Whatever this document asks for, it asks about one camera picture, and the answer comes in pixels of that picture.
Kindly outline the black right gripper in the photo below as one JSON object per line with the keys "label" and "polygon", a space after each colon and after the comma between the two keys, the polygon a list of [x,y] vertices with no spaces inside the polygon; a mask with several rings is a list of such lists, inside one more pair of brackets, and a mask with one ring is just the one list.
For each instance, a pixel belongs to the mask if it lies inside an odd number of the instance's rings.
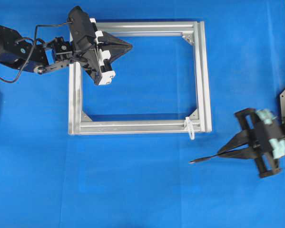
{"label": "black right gripper", "polygon": [[221,158],[252,159],[259,177],[278,174],[279,159],[285,156],[285,140],[278,121],[268,109],[247,108],[235,113],[242,131],[225,144]]}

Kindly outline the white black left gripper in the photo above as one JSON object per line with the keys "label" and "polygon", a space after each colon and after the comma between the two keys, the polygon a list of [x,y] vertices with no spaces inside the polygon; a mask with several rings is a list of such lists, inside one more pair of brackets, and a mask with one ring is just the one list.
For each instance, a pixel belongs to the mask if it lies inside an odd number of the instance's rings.
{"label": "white black left gripper", "polygon": [[97,29],[95,34],[95,46],[83,52],[91,66],[89,75],[96,85],[104,86],[110,84],[116,75],[110,63],[128,53],[133,46],[105,31]]}

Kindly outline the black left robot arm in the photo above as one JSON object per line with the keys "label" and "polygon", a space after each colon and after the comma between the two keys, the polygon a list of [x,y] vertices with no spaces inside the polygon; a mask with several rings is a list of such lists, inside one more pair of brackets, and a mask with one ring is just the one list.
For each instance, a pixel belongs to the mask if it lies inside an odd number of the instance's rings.
{"label": "black left robot arm", "polygon": [[0,77],[0,80],[15,83],[22,72],[39,75],[69,67],[78,62],[96,85],[111,83],[116,75],[112,62],[128,53],[132,45],[107,32],[98,30],[95,22],[93,37],[85,36],[80,47],[74,41],[55,37],[49,42],[34,37],[23,37],[14,29],[0,26],[0,64],[18,70],[13,80]]}

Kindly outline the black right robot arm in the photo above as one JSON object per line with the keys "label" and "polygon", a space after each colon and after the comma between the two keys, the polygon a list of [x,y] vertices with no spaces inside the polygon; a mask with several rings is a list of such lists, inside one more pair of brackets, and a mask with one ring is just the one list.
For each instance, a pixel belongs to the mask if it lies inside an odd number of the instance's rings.
{"label": "black right robot arm", "polygon": [[217,153],[221,158],[254,160],[260,178],[281,171],[285,156],[285,90],[280,94],[281,121],[267,109],[246,108],[235,113],[241,131]]}

